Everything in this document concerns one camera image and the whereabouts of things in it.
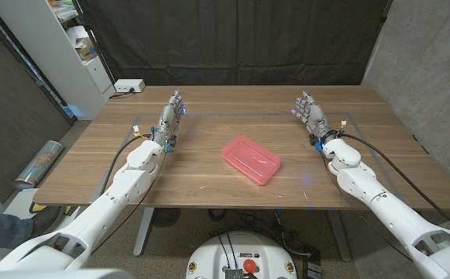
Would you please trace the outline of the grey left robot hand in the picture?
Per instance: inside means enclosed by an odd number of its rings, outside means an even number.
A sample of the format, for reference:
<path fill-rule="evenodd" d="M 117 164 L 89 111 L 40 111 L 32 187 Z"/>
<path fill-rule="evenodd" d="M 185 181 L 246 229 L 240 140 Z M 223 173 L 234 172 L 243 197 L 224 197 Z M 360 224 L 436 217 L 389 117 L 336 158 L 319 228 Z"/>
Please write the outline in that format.
<path fill-rule="evenodd" d="M 157 125 L 153 130 L 152 141 L 162 146 L 165 153 L 175 147 L 180 121 L 186 113 L 184 99 L 177 89 L 163 107 Z"/>

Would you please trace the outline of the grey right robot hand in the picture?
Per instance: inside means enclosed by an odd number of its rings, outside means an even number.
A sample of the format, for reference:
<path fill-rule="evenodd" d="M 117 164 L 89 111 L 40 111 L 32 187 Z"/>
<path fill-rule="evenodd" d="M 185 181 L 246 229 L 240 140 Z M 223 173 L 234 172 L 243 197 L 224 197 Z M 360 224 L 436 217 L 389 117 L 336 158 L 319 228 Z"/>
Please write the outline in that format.
<path fill-rule="evenodd" d="M 291 113 L 299 118 L 309 132 L 309 142 L 317 150 L 322 150 L 326 143 L 337 138 L 338 130 L 330 127 L 321 106 L 306 90 L 295 101 L 296 108 Z"/>

